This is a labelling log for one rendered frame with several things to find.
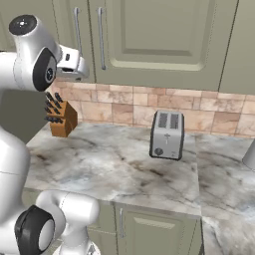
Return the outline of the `silver two-slot toaster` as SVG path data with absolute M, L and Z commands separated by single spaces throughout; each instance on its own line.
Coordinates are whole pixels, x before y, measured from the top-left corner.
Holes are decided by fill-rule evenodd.
M 150 130 L 149 155 L 154 158 L 181 160 L 184 144 L 184 115 L 157 111 Z

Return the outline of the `olive green base cabinet door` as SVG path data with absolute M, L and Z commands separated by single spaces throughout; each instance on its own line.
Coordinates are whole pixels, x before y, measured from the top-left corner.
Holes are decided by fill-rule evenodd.
M 115 203 L 115 211 L 119 255 L 204 255 L 199 216 L 123 203 Z

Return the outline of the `olive green base cabinet front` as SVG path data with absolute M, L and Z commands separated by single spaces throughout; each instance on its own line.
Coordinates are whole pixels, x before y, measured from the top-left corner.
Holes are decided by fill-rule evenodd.
M 100 214 L 97 221 L 88 227 L 89 236 L 102 255 L 118 255 L 114 205 L 103 200 L 99 204 Z

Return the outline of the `grey cone-shaped object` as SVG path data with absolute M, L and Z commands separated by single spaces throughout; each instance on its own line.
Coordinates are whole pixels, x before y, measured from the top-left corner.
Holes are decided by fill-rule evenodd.
M 242 158 L 242 162 L 251 170 L 255 171 L 255 139 Z

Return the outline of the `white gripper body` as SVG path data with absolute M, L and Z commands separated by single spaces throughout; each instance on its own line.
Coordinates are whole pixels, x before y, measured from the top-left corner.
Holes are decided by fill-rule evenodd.
M 90 68 L 80 55 L 65 55 L 57 65 L 57 76 L 79 81 L 90 76 Z

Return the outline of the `olive green narrow cabinet door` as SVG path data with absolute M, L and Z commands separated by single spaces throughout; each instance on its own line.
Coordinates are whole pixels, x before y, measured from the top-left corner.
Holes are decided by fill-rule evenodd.
M 76 50 L 78 50 L 78 43 L 74 22 L 74 8 L 78 7 L 80 9 L 79 26 L 83 51 L 82 57 L 90 68 L 90 76 L 86 79 L 78 81 L 77 79 L 60 78 L 60 80 L 94 84 L 96 82 L 96 75 L 88 0 L 53 0 L 53 6 L 60 44 Z

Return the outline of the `wooden knife block, black knives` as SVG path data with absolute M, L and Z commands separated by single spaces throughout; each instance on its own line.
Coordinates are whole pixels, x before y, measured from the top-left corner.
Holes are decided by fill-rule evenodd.
M 78 113 L 58 93 L 46 95 L 45 120 L 50 123 L 52 136 L 68 137 L 78 125 Z

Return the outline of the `olive green plain cabinet panel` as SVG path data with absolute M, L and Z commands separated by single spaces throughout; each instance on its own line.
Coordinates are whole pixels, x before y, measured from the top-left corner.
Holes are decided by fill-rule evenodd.
M 239 0 L 219 91 L 255 95 L 255 0 Z

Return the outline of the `olive green corner cabinet door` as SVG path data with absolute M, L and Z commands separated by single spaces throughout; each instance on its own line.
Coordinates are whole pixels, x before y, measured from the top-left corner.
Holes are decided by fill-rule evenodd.
M 59 41 L 53 0 L 0 0 L 0 51 L 15 50 L 9 23 L 24 14 L 38 17 L 55 40 Z

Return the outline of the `olive green wide cabinet door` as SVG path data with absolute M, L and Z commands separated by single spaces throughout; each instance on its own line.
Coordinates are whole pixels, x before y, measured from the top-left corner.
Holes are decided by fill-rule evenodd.
M 237 4 L 238 0 L 89 0 L 97 81 L 218 90 Z

